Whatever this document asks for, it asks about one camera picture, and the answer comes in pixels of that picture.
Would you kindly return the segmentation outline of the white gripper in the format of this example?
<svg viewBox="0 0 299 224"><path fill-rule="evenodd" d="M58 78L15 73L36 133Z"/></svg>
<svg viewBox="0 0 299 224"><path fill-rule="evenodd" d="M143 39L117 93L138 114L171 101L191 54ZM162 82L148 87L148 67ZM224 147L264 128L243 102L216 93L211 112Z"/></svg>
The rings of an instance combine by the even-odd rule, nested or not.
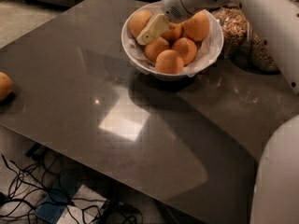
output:
<svg viewBox="0 0 299 224"><path fill-rule="evenodd" d="M138 35L136 41L145 46L169 29L170 21L181 23L204 9L221 7L228 0L162 0L164 14L154 15Z"/></svg>

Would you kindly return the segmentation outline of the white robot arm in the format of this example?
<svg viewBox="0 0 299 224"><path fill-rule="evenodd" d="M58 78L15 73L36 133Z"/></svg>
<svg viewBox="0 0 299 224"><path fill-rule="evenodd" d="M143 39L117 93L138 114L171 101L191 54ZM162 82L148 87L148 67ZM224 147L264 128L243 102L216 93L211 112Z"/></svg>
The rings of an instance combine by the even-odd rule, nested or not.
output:
<svg viewBox="0 0 299 224"><path fill-rule="evenodd" d="M291 0L164 0L163 20L154 19L137 37L146 45L167 21L180 23L195 12L238 5L255 33L266 42L281 74L299 92L299 8ZM299 224L299 117L281 125L260 160L249 224Z"/></svg>

